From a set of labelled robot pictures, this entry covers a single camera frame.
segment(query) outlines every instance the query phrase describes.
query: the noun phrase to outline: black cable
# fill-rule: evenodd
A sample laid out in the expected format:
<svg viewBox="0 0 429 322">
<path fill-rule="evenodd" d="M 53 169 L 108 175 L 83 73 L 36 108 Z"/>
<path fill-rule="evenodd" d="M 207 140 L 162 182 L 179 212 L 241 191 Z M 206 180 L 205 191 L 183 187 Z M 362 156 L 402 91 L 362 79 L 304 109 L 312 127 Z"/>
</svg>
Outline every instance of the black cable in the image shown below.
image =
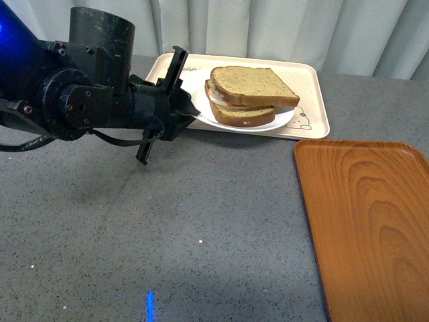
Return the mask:
<svg viewBox="0 0 429 322">
<path fill-rule="evenodd" d="M 112 138 L 111 136 L 108 136 L 107 134 L 104 134 L 100 131 L 97 131 L 96 129 L 89 130 L 89 134 L 95 134 L 97 137 L 101 138 L 103 141 L 106 141 L 107 143 L 113 144 L 114 146 L 140 146 L 142 144 L 152 143 L 158 139 L 160 139 L 163 134 L 165 127 L 163 123 L 156 117 L 155 120 L 161 125 L 162 129 L 159 132 L 157 136 L 154 136 L 150 139 L 142 139 L 142 140 L 121 140 L 117 138 Z"/>
<path fill-rule="evenodd" d="M 45 146 L 51 142 L 55 141 L 54 138 L 48 138 L 46 136 L 40 136 L 34 140 L 28 141 L 26 143 L 22 143 L 18 146 L 6 146 L 3 144 L 0 144 L 0 151 L 1 152 L 25 152 L 25 151 L 31 151 L 38 148 L 41 148 L 42 146 Z"/>
</svg>

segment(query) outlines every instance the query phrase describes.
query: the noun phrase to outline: cartoon print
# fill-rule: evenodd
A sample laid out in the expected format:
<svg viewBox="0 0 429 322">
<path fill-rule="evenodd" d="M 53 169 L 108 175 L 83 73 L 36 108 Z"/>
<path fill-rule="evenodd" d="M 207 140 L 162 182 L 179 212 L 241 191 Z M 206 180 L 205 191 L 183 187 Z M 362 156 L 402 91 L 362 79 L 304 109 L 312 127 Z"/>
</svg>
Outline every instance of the cartoon print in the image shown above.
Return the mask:
<svg viewBox="0 0 429 322">
<path fill-rule="evenodd" d="M 288 124 L 286 124 L 286 127 L 289 127 L 291 129 L 312 129 L 307 114 L 300 106 L 295 107 L 295 115 L 292 120 Z"/>
</svg>

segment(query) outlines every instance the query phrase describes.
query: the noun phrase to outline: bread crust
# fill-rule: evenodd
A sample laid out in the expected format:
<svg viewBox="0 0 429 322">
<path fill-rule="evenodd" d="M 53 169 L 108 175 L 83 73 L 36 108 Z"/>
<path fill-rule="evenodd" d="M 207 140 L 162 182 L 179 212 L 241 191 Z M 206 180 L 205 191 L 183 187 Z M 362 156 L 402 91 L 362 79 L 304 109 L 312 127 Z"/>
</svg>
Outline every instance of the bread crust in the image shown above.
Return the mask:
<svg viewBox="0 0 429 322">
<path fill-rule="evenodd" d="M 210 100 L 209 84 L 206 80 L 204 86 L 210 108 L 214 115 L 214 118 L 223 125 L 234 126 L 234 127 L 254 127 L 271 123 L 275 119 L 275 109 L 272 107 L 269 113 L 265 113 L 258 116 L 245 116 L 245 117 L 229 117 L 222 112 L 222 107 Z"/>
<path fill-rule="evenodd" d="M 232 92 L 222 88 L 222 86 L 220 86 L 220 84 L 217 82 L 216 78 L 213 77 L 214 72 L 219 68 L 225 68 L 225 67 L 213 68 L 211 73 L 210 73 L 210 80 L 212 81 L 212 83 L 214 85 L 215 91 L 228 104 L 246 105 L 249 107 L 258 107 L 258 106 L 266 106 L 266 105 L 295 107 L 300 102 L 300 97 L 297 96 L 292 90 L 291 90 L 291 92 L 293 94 L 286 95 L 286 96 L 263 96 L 263 95 L 249 96 L 249 95 L 240 95 L 240 94 L 232 93 Z"/>
</svg>

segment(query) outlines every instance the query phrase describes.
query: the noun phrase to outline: screw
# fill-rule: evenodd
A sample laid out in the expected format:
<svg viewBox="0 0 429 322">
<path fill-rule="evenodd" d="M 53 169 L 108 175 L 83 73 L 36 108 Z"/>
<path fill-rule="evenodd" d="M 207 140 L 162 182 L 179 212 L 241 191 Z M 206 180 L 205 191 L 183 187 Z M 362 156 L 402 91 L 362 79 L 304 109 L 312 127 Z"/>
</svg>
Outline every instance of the screw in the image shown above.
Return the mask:
<svg viewBox="0 0 429 322">
<path fill-rule="evenodd" d="M 24 107 L 24 113 L 25 114 L 31 114 L 33 112 L 33 107 L 27 105 Z"/>
</svg>

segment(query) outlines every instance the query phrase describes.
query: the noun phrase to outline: wooden tray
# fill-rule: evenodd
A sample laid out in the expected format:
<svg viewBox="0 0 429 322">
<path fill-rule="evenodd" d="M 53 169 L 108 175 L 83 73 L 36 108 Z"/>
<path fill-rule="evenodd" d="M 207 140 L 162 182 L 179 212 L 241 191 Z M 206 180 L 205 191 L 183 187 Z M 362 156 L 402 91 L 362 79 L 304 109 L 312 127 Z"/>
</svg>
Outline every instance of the wooden tray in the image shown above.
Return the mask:
<svg viewBox="0 0 429 322">
<path fill-rule="evenodd" d="M 429 321 L 429 163 L 401 143 L 295 147 L 330 320 Z"/>
</svg>

